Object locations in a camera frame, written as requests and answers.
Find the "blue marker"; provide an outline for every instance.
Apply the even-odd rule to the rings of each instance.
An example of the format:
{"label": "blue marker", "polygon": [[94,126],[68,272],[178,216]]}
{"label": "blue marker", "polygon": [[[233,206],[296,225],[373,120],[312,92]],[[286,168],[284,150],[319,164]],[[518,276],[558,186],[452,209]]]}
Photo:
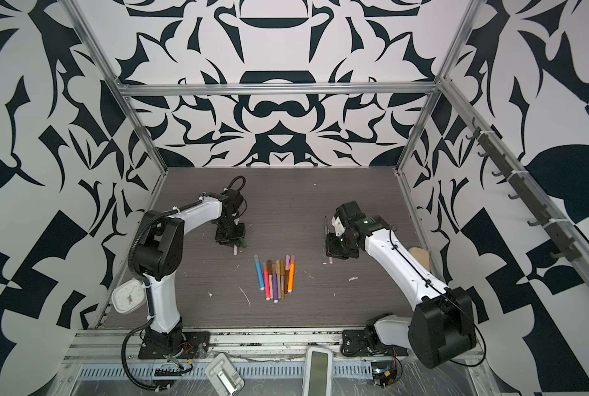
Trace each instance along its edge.
{"label": "blue marker", "polygon": [[255,255],[255,267],[257,268],[257,278],[259,278],[259,290],[266,290],[263,284],[263,274],[261,273],[261,265],[259,264],[258,255]]}

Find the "ventilation grille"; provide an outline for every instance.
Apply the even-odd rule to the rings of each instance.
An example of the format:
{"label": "ventilation grille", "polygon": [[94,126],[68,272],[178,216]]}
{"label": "ventilation grille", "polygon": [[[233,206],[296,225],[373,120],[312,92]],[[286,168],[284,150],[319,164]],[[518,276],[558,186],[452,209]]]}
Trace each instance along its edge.
{"label": "ventilation grille", "polygon": [[[185,380],[206,380],[207,362],[196,362],[193,370],[182,376]],[[161,364],[136,363],[130,365],[132,375],[138,378],[151,378],[154,370]],[[233,366],[245,380],[267,380],[284,378],[303,378],[304,362],[235,362]],[[370,380],[372,377],[371,363],[364,361],[337,361],[334,362],[335,378],[358,378]],[[127,377],[121,364],[84,364],[79,379],[90,380],[124,380]],[[159,377],[171,380],[176,377]]]}

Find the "beige sponge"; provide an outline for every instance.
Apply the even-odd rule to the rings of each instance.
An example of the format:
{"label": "beige sponge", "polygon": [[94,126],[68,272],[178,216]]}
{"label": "beige sponge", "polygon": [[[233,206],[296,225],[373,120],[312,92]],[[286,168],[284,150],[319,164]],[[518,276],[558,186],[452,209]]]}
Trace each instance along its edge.
{"label": "beige sponge", "polygon": [[429,252],[422,248],[409,248],[409,253],[413,256],[418,263],[420,263],[426,271],[431,270],[431,256]]}

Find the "pile of markers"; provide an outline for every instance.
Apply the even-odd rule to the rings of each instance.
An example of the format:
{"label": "pile of markers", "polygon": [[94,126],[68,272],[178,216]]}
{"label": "pile of markers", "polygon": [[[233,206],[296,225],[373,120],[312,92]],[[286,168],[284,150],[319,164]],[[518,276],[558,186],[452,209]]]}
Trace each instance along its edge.
{"label": "pile of markers", "polygon": [[255,267],[259,278],[259,289],[266,292],[266,301],[273,300],[275,303],[283,300],[285,295],[292,292],[292,281],[294,281],[294,256],[285,256],[285,260],[277,258],[273,264],[268,260],[259,264],[259,256],[255,255]]}

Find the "hook rack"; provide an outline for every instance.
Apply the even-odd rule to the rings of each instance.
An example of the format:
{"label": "hook rack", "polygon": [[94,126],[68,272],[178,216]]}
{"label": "hook rack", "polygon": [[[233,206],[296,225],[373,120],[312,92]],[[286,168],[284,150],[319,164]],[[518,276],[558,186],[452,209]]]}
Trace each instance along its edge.
{"label": "hook rack", "polygon": [[503,146],[501,140],[497,138],[493,131],[475,130],[473,138],[477,139],[479,145],[484,149],[484,153],[478,153],[479,156],[488,156],[496,165],[498,172],[492,172],[495,177],[506,176],[506,181],[510,183],[516,194],[508,194],[511,200],[521,199],[534,215],[535,220],[529,221],[530,227],[543,226],[543,229],[552,239],[552,242],[560,250],[555,258],[565,257],[569,261],[581,257],[583,254],[574,245],[575,239],[568,233],[568,227],[561,223],[569,222],[567,218],[559,218],[560,214],[555,214],[552,209],[548,208],[546,197],[530,176],[525,168],[521,169],[521,164],[513,159],[509,150]]}

